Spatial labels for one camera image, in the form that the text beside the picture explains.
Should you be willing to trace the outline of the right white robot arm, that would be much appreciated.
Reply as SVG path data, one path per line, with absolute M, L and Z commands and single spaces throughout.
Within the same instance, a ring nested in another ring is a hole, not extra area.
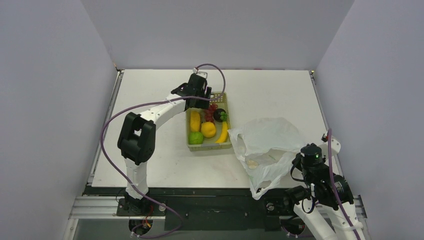
M 317 240 L 363 240 L 363 224 L 356 213 L 354 196 L 346 179 L 335 174 L 330 154 L 314 143 L 307 144 L 292 161 L 302 173 L 305 186 L 284 192 L 283 209 L 299 217 Z

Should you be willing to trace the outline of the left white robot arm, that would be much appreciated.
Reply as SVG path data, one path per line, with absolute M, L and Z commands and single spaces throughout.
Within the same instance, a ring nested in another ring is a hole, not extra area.
M 212 88 L 208 86 L 206 72 L 192 73 L 188 82 L 173 89 L 164 103 L 156 103 L 141 113 L 128 113 L 118 137 L 117 146 L 125 159 L 126 175 L 130 179 L 125 189 L 125 205 L 136 215 L 150 211 L 146 199 L 147 161 L 155 151 L 156 131 L 174 116 L 189 108 L 206 108 Z

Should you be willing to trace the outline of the white plastic bag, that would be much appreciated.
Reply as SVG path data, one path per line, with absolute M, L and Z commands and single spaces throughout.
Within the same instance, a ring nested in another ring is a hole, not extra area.
M 248 176 L 254 200 L 279 186 L 300 149 L 304 136 L 283 117 L 258 118 L 228 130 L 234 154 Z

